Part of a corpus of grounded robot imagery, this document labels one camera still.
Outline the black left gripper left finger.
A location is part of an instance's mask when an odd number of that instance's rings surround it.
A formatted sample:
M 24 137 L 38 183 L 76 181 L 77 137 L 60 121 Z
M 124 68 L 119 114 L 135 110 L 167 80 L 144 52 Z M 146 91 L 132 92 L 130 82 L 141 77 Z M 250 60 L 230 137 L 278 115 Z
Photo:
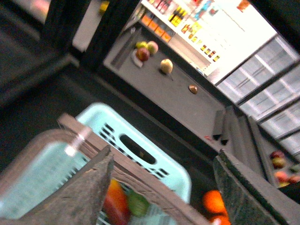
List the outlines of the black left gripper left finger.
M 110 146 L 102 149 L 72 178 L 53 191 L 38 180 L 22 181 L 4 201 L 32 206 L 18 219 L 1 219 L 2 225 L 94 225 L 101 211 L 113 170 Z

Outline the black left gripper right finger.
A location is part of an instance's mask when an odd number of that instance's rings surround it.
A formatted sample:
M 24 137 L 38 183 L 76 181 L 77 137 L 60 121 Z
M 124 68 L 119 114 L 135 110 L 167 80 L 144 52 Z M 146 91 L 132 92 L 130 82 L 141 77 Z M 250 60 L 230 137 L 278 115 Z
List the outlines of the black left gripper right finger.
M 230 153 L 220 150 L 213 169 L 233 225 L 300 223 L 300 205 Z

